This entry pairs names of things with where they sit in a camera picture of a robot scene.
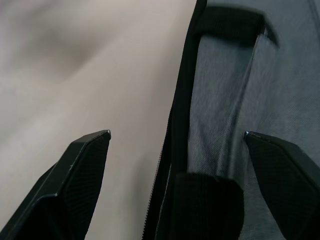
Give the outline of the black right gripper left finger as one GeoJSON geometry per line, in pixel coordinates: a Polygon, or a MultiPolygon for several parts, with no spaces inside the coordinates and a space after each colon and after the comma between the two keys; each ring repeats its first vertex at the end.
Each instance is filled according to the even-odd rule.
{"type": "Polygon", "coordinates": [[[70,143],[0,232],[2,240],[83,240],[100,195],[109,130],[70,143]]]}

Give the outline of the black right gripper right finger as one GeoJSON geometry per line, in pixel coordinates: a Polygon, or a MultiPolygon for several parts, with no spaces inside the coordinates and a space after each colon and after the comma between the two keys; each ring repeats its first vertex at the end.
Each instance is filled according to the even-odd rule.
{"type": "Polygon", "coordinates": [[[287,240],[320,238],[320,168],[296,144],[244,134],[260,192],[287,240]]]}

